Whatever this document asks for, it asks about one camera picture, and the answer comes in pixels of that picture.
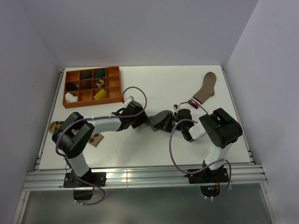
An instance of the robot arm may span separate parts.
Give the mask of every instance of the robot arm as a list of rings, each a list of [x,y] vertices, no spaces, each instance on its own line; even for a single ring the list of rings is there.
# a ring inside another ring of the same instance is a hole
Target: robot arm
[[[209,155],[204,161],[205,164],[208,165],[219,159],[225,159],[232,143],[236,142],[243,133],[241,126],[222,108],[213,111],[210,115],[200,117],[199,120],[199,123],[190,128],[189,133],[192,140],[197,140],[207,133],[213,142]],[[223,163],[218,162],[209,168],[216,170]]]
[[[68,130],[59,142],[59,149],[61,149],[68,162],[70,163],[73,171],[82,180],[87,182],[92,181],[91,169],[87,165],[83,150],[88,143],[89,138],[93,134],[109,132],[109,131],[121,131],[132,126],[136,128],[148,121],[148,116],[145,112],[142,112],[138,116],[132,117],[115,117],[116,116],[128,116],[134,115],[143,110],[140,103],[134,101],[133,97],[129,97],[124,107],[119,109],[117,112],[111,114],[112,117],[107,119],[89,120],[82,121],[72,127],[76,131],[74,133],[72,129]],[[57,143],[59,136],[62,132],[73,122],[83,119],[84,117],[78,112],[72,113],[65,122],[54,132],[52,140]]]

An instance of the black mounting bracket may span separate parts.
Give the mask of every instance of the black mounting bracket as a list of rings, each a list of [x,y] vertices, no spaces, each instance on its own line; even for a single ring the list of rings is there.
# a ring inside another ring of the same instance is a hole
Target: black mounting bracket
[[[189,169],[188,172],[194,172],[199,169]],[[228,171],[224,167],[220,167],[217,169],[217,174],[212,175],[209,177],[204,176],[201,172],[194,174],[194,175],[185,175],[185,177],[188,177],[189,184],[195,184],[195,183],[215,183],[217,178],[219,178],[220,183],[226,183],[228,182]]]
[[[91,182],[99,187],[104,187],[106,183],[106,173],[105,172],[95,172],[91,173]],[[64,177],[64,188],[81,188],[90,187],[89,185],[82,183],[77,180],[72,173],[66,173]]]

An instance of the white enclosure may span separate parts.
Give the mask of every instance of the white enclosure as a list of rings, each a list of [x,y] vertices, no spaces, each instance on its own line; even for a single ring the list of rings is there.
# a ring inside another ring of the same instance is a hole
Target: white enclosure
[[[298,223],[298,8],[297,0],[2,0],[1,223],[12,222],[35,167],[58,68],[112,65],[225,66],[280,218]]]

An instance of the black object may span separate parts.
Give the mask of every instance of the black object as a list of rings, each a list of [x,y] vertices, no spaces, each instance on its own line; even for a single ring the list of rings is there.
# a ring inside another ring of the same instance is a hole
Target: black object
[[[213,114],[199,118],[211,141],[220,148],[234,143],[243,131],[239,123],[222,108],[213,111]]]
[[[170,133],[177,122],[182,119],[192,119],[190,110],[181,109],[175,113],[169,110],[164,110],[154,116],[149,117],[150,126],[153,131],[161,130],[168,133]],[[192,141],[191,135],[189,134],[189,129],[193,126],[193,122],[185,121],[180,123],[176,130],[181,131],[187,141]]]
[[[113,112],[113,115],[116,116],[128,116],[128,115],[134,115],[138,114],[143,110],[143,107],[140,103],[132,100],[126,108],[121,108],[117,112]],[[129,128],[131,125],[133,128],[137,128],[140,125],[146,123],[148,121],[148,116],[146,115],[145,112],[142,112],[140,115],[136,117],[131,117],[131,118],[122,118],[119,117],[121,120],[121,126],[117,131],[125,130]]]
[[[194,172],[199,169],[189,169],[188,172]],[[217,179],[219,179],[220,183],[228,182],[228,172],[224,165],[219,167],[216,170],[210,170],[209,168],[205,169],[204,171],[197,173],[197,174],[186,174],[185,177],[188,177],[189,184],[195,183],[214,183]]]
[[[55,143],[57,143],[57,140],[59,136],[62,134],[63,130],[65,130],[70,124],[72,124],[76,120],[82,118],[83,116],[78,112],[72,113],[65,120],[65,122],[54,132],[54,134],[52,135],[52,140]],[[72,128],[74,130],[78,130],[76,135],[74,135],[71,131]],[[68,159],[75,158],[81,154],[94,130],[94,126],[88,123],[87,121],[79,122],[78,124],[75,124],[72,128],[70,128],[62,136],[62,139],[59,142],[58,146],[65,153]]]
[[[220,186],[201,186],[200,191],[204,196],[217,197],[220,194]]]
[[[99,187],[104,187],[106,183],[106,173],[105,172],[95,172],[90,173],[89,180],[87,178],[81,177],[85,181],[95,184]],[[81,188],[81,187],[90,187],[90,185],[82,183],[77,180],[72,173],[66,173],[64,178],[64,188]]]
[[[65,87],[66,87],[66,91],[77,91],[78,90],[78,87],[76,87],[75,84],[71,83],[71,82],[66,83]]]
[[[73,190],[73,198],[76,201],[90,200],[93,196],[93,190]]]
[[[88,71],[85,75],[80,76],[80,79],[88,79],[93,77],[93,72]]]

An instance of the purple cable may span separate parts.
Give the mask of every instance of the purple cable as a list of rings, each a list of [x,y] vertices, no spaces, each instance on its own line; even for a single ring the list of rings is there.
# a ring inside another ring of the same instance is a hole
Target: purple cable
[[[205,108],[203,108],[200,104],[194,103],[194,102],[183,102],[181,104],[193,104],[196,106],[199,106],[204,112],[206,112],[206,114],[208,115],[209,113],[205,110]]]
[[[184,122],[184,121],[189,121],[189,122],[193,122],[193,123],[197,124],[197,122],[194,121],[194,120],[190,120],[190,119],[182,119],[182,120],[179,120],[179,121],[177,122],[177,124],[173,127],[173,129],[172,129],[172,131],[171,131],[171,133],[170,133],[170,138],[169,138],[169,153],[170,153],[170,157],[171,157],[172,163],[173,163],[174,166],[175,166],[179,171],[181,171],[183,174],[193,175],[193,174],[197,174],[197,173],[199,173],[199,172],[204,171],[205,169],[207,169],[208,167],[210,167],[210,166],[213,165],[213,164],[216,164],[216,163],[218,163],[218,162],[225,161],[225,162],[228,164],[228,166],[229,166],[228,183],[227,183],[225,189],[224,189],[223,191],[221,191],[220,194],[219,194],[218,196],[213,197],[213,198],[218,198],[218,197],[220,197],[224,192],[226,192],[226,191],[228,190],[228,188],[229,188],[230,181],[231,181],[231,178],[232,178],[232,167],[231,167],[230,163],[229,163],[227,160],[225,160],[225,159],[220,159],[220,160],[216,160],[216,161],[214,161],[214,162],[211,162],[210,164],[206,165],[205,167],[203,167],[203,168],[201,168],[201,169],[199,169],[199,170],[197,170],[197,171],[194,171],[194,172],[187,172],[187,171],[182,170],[182,169],[176,164],[176,162],[174,161],[174,158],[173,158],[173,155],[172,155],[172,149],[171,149],[171,140],[172,140],[172,136],[173,136],[173,134],[174,134],[174,132],[175,132],[177,126],[178,126],[180,123]]]
[[[141,89],[139,89],[138,87],[130,86],[130,87],[126,88],[125,91],[122,93],[122,97],[123,97],[123,95],[125,94],[125,92],[126,92],[127,90],[129,90],[129,89],[138,89],[138,90],[144,95],[144,98],[145,98],[145,105],[144,105],[144,108],[143,108],[142,111],[140,111],[140,112],[137,113],[137,114],[127,115],[127,116],[116,116],[116,115],[114,115],[114,116],[96,117],[96,118],[93,118],[93,119],[94,119],[94,120],[100,120],[100,119],[110,119],[110,118],[132,118],[132,117],[136,117],[136,116],[142,114],[142,113],[144,112],[146,106],[147,106],[147,103],[148,103],[148,100],[147,100],[147,97],[146,97],[145,93],[144,93]],[[61,139],[62,139],[62,136],[63,136],[63,135],[64,135],[64,134],[71,128],[71,127],[73,127],[75,124],[77,124],[77,123],[79,123],[79,122],[82,122],[82,121],[89,121],[89,120],[92,120],[92,118],[82,118],[82,119],[76,120],[75,122],[71,123],[71,124],[70,124],[70,125],[69,125],[69,126],[62,132],[62,133],[61,133],[61,135],[60,135],[59,138],[57,139],[56,147],[55,147],[55,151],[56,151],[56,153],[57,153],[58,155],[64,157],[64,159],[65,159],[65,161],[66,161],[66,164],[69,166],[69,168],[71,169],[71,172],[73,173],[73,175],[74,175],[79,181],[81,181],[82,183],[85,183],[85,184],[87,184],[87,185],[89,185],[89,186],[91,186],[91,187],[98,188],[99,190],[101,190],[101,191],[103,192],[103,197],[102,197],[100,200],[96,201],[96,202],[93,202],[93,203],[80,203],[80,202],[77,202],[77,203],[82,204],[82,205],[94,205],[94,204],[98,204],[98,203],[100,203],[101,201],[104,200],[104,198],[105,198],[105,196],[106,196],[106,193],[105,193],[105,191],[104,191],[103,188],[101,188],[101,187],[99,187],[99,186],[97,186],[97,185],[95,185],[95,184],[92,184],[92,183],[89,183],[89,182],[87,182],[87,181],[82,180],[82,179],[81,179],[81,178],[80,178],[80,177],[79,177],[79,176],[72,170],[72,167],[71,167],[70,163],[67,161],[67,158],[65,157],[65,155],[62,154],[62,153],[60,153],[60,152],[58,151],[58,146],[59,146],[59,143],[60,143],[60,141],[61,141]]]

